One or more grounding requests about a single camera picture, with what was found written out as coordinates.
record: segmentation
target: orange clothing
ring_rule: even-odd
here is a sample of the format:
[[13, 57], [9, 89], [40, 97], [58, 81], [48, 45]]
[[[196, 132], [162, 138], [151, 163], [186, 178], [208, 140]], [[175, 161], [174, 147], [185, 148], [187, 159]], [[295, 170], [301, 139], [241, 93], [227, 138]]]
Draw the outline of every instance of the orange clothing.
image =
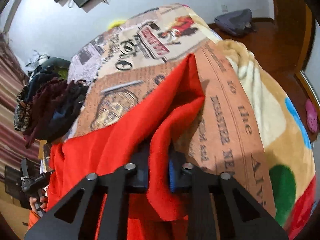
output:
[[31, 210], [29, 213], [28, 229], [32, 228], [33, 225], [38, 222], [39, 218], [39, 215]]

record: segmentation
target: striped curtain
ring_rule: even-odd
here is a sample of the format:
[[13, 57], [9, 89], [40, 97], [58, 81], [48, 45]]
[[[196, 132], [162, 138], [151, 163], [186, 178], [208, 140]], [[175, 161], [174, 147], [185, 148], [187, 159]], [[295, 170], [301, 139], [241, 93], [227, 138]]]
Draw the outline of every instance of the striped curtain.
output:
[[28, 77], [21, 70], [17, 58], [0, 33], [0, 180], [4, 179], [4, 166], [20, 170], [20, 162], [28, 158], [39, 166], [39, 144], [28, 150], [21, 132], [13, 127], [16, 96], [26, 84]]

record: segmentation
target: fleece blanket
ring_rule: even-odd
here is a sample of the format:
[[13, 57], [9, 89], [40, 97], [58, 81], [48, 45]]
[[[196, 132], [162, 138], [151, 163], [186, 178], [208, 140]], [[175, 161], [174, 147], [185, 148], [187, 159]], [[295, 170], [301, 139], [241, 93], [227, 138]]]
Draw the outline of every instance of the fleece blanket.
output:
[[308, 220], [315, 189], [306, 131], [253, 54], [222, 41], [187, 6], [153, 8], [73, 57], [68, 81], [86, 79], [91, 87], [67, 138], [116, 123], [190, 52], [206, 100], [175, 147], [207, 172], [232, 173], [293, 239]]
[[292, 102], [252, 52], [233, 40], [219, 41], [253, 107], [269, 167], [276, 220], [293, 239], [310, 216], [316, 188], [308, 134]]

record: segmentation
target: black metal bracket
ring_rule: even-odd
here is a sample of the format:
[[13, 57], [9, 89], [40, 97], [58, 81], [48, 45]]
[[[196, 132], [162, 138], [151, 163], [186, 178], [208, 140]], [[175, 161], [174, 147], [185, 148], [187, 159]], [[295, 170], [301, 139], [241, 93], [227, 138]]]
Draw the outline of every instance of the black metal bracket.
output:
[[[27, 232], [25, 240], [93, 240], [97, 227], [98, 240], [127, 239], [129, 194], [147, 190], [148, 151], [145, 143], [131, 163], [115, 172], [88, 174]], [[229, 173], [212, 175], [183, 163], [184, 155], [172, 147], [169, 156], [172, 192], [191, 197], [186, 238], [216, 240], [217, 225], [221, 240], [288, 239], [281, 226]]]

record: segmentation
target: backpack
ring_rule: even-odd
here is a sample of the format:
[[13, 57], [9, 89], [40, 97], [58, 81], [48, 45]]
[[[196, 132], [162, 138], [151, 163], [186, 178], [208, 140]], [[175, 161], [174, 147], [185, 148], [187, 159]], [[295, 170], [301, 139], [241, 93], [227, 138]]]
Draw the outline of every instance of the backpack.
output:
[[251, 21], [252, 12], [250, 9], [229, 12], [214, 19], [220, 29], [236, 37], [242, 37], [251, 31], [255, 32]]

